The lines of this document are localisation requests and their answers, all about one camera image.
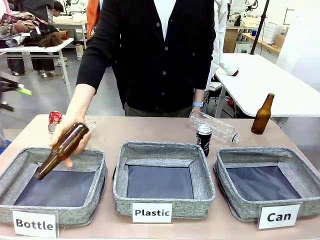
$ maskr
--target black hair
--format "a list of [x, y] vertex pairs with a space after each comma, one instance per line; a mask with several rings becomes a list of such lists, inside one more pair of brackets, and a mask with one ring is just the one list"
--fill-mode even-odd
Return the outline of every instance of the black hair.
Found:
[[53, 9], [55, 9], [56, 11], [60, 11], [62, 13], [64, 12], [64, 6], [62, 6], [62, 4], [57, 0], [54, 1]]

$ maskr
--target soda can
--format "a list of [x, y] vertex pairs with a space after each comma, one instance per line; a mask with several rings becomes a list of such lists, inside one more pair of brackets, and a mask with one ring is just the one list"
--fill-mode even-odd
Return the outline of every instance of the soda can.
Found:
[[56, 130], [57, 125], [62, 120], [62, 114], [58, 111], [52, 111], [49, 114], [49, 125], [48, 129], [51, 133], [53, 133]]
[[204, 155], [207, 157], [210, 148], [210, 139], [212, 136], [212, 127], [208, 124], [200, 124], [196, 129], [197, 145], [199, 145], [203, 151]]

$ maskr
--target pile of clothes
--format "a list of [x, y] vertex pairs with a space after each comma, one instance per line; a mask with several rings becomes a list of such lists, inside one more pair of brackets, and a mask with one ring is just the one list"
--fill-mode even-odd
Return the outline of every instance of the pile of clothes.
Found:
[[0, 19], [0, 48], [25, 46], [54, 47], [68, 39], [68, 33], [61, 34], [52, 25], [30, 12], [16, 15], [3, 14]]

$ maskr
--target white coat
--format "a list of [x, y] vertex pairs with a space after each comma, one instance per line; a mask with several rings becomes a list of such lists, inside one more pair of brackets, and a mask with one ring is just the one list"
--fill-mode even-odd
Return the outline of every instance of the white coat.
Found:
[[223, 60], [223, 49], [228, 22], [228, 2], [229, 0], [214, 0], [214, 30], [216, 37], [213, 43], [213, 60], [211, 61], [208, 82], [205, 88], [206, 91], [210, 89], [211, 78], [216, 74], [219, 66], [230, 76], [238, 70], [236, 66]]

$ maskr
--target black can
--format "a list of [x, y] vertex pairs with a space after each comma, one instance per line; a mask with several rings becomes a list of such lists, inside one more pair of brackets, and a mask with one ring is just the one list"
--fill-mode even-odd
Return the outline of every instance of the black can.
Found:
[[204, 155], [207, 157], [210, 148], [210, 139], [212, 136], [212, 128], [208, 124], [200, 124], [196, 129], [197, 144], [203, 149]]

